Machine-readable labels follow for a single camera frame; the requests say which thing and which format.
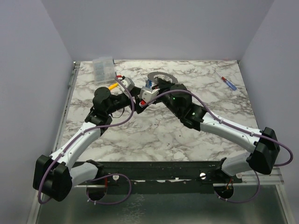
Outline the blue key tag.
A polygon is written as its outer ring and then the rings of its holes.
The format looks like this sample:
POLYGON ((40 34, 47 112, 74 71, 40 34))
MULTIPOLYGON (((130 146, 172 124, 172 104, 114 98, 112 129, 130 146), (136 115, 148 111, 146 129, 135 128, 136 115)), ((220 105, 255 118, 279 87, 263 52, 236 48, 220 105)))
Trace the blue key tag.
POLYGON ((147 88, 151 88, 152 87, 152 81, 151 80, 146 80, 146 85, 147 88))

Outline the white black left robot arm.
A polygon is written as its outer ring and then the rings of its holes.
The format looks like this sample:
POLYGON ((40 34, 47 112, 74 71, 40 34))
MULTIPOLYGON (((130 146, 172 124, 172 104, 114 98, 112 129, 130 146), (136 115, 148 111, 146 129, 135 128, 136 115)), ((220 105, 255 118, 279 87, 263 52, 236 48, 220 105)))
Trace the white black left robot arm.
POLYGON ((51 155, 41 155, 36 161, 33 188, 38 191, 40 204, 46 203, 42 194, 60 202, 73 187, 88 181, 98 184, 110 177, 99 162, 87 160, 78 167, 74 164, 94 141, 114 126, 112 113, 127 106, 131 112, 140 112, 141 91, 138 87, 125 87, 120 95, 113 95, 107 87, 95 91, 90 112, 75 136, 51 155))

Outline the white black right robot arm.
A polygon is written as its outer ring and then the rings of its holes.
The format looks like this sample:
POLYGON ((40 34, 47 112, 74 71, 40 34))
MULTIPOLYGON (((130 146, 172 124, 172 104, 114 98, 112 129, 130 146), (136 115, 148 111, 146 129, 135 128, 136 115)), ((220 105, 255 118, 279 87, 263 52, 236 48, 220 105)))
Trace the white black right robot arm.
POLYGON ((245 153, 223 158, 215 170, 215 179, 226 182, 240 172, 254 170, 269 175, 275 165, 280 147, 276 133, 271 128, 263 130, 239 125, 212 113, 192 102, 192 96, 183 84, 173 84, 161 78, 155 79, 154 89, 159 89, 162 102, 180 122, 197 131, 212 133, 231 141, 246 150, 245 153))

